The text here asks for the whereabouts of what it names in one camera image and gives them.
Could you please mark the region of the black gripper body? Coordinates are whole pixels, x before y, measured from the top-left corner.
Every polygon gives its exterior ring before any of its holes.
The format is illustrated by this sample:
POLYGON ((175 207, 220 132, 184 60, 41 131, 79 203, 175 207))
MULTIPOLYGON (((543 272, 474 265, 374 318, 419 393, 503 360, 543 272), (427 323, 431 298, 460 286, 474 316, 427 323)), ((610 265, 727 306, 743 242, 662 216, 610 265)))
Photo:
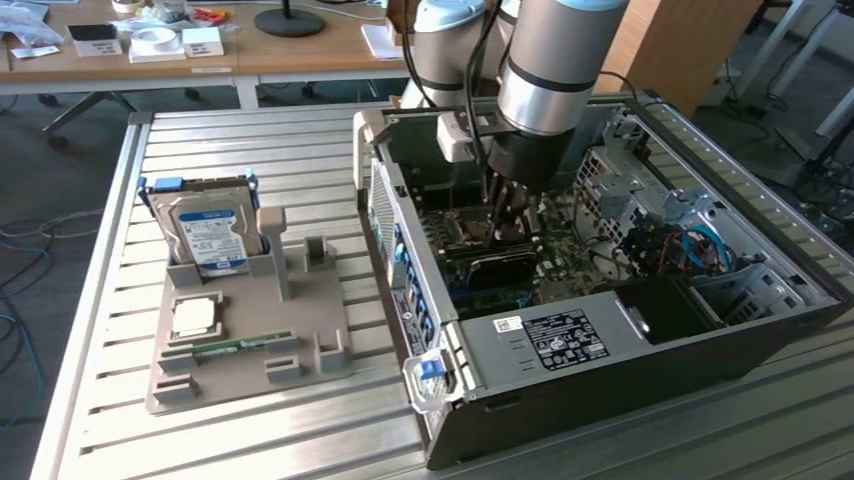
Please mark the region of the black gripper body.
POLYGON ((543 189, 558 172, 574 134, 574 129, 554 136, 500 133, 494 136, 488 166, 528 189, 543 189))

